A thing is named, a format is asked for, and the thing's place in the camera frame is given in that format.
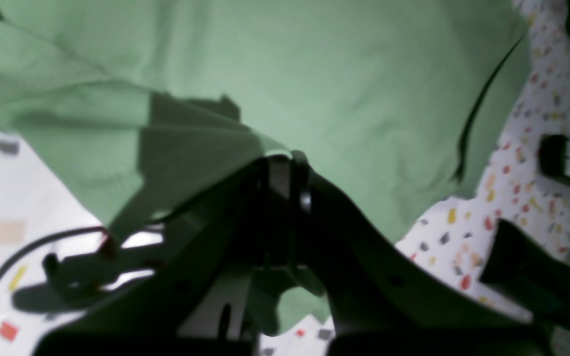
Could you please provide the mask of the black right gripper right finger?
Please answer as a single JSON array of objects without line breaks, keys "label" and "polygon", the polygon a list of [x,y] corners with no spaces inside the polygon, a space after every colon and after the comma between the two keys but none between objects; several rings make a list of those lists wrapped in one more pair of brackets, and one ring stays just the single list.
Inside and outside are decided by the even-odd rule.
[{"label": "black right gripper right finger", "polygon": [[330,302],[331,356],[551,356],[540,329],[448,288],[392,246],[332,182],[292,152],[294,268]]}]

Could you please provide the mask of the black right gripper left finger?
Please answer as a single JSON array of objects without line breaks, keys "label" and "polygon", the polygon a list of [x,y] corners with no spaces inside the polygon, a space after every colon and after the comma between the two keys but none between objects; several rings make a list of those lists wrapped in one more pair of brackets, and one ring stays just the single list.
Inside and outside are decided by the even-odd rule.
[{"label": "black right gripper left finger", "polygon": [[269,214],[285,202],[290,161],[263,159],[163,222],[161,242],[43,259],[62,311],[87,309],[43,336],[35,356],[253,356],[246,302],[272,266]]}]

